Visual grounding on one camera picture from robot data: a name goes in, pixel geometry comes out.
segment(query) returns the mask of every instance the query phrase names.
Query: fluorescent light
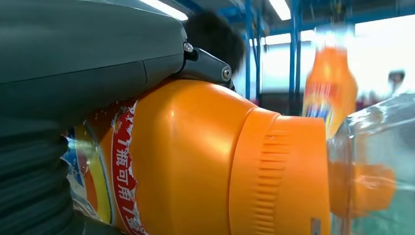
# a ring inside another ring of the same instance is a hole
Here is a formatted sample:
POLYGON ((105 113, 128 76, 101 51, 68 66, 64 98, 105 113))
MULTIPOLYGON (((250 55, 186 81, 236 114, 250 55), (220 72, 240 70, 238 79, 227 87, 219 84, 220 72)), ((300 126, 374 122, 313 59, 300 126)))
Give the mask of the fluorescent light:
POLYGON ((285 0, 269 0, 282 21, 291 19, 291 12, 285 0))
POLYGON ((178 19, 179 21, 187 20, 187 15, 159 0, 140 0, 141 2, 154 7, 155 9, 166 13, 167 15, 178 19))
MULTIPOLYGON (((313 41, 314 37, 315 37, 315 32, 313 30, 306 30, 306 31, 301 32, 302 42, 313 41)), ((268 36, 265 38, 265 43, 267 45, 285 44, 285 43, 290 43, 290 42, 291 42, 291 35, 289 33, 268 36)))

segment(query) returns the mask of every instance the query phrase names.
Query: clear plastic packaging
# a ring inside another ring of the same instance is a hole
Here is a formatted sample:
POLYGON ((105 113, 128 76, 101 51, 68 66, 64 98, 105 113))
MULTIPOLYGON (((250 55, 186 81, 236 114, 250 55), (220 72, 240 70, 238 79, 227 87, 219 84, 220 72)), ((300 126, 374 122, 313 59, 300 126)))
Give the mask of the clear plastic packaging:
POLYGON ((354 25, 352 24, 324 24, 315 28, 314 46, 317 51, 327 47, 346 50, 354 38, 354 25))
POLYGON ((415 94, 347 117, 328 141, 332 235, 413 235, 415 94))
POLYGON ((136 200, 137 181, 129 152, 137 98, 99 110, 64 136, 74 208, 132 235, 147 235, 136 200))

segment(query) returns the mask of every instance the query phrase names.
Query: blurred orange bottle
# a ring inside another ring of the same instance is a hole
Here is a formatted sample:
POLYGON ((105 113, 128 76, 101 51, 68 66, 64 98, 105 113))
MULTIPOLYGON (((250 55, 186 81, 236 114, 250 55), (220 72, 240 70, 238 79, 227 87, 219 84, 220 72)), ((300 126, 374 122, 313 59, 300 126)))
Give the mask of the blurred orange bottle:
POLYGON ((345 117, 356 111, 357 83, 347 64, 347 25, 316 30, 317 52, 304 92, 303 116, 323 118, 331 139, 345 117))

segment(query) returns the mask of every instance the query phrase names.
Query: orange bottle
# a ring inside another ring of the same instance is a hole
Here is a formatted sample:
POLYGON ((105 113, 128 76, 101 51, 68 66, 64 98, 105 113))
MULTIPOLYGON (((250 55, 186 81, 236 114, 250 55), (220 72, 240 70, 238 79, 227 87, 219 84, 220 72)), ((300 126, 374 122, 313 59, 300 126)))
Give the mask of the orange bottle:
POLYGON ((96 112, 68 139, 75 206, 128 234, 330 234, 319 118, 175 80, 96 112))
POLYGON ((304 92, 303 115, 323 118, 331 139, 345 117, 356 111, 357 84, 347 64, 347 25, 316 30, 317 52, 304 92))

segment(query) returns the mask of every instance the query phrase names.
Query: black hair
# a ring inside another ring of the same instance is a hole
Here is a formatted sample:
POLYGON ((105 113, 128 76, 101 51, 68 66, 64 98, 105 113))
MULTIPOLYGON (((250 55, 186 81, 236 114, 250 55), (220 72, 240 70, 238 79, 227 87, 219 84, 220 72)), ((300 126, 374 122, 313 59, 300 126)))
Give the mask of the black hair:
POLYGON ((389 73, 389 77, 392 75, 398 74, 401 77, 401 80, 405 78, 405 71, 404 70, 394 70, 389 73))
POLYGON ((245 54, 242 37, 215 13, 206 11, 184 23, 187 42, 227 63, 235 73, 245 54))

